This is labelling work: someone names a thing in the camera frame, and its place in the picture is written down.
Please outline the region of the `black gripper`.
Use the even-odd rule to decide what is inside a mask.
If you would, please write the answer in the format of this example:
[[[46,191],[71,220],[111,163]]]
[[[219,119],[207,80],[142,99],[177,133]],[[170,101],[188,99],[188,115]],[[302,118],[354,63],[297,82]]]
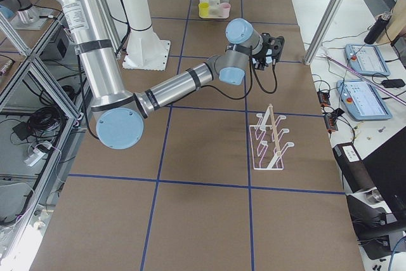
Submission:
[[[261,50],[253,56],[254,69],[264,70],[270,65],[274,67],[280,61],[285,43],[283,36],[272,37],[269,33],[262,33]]]

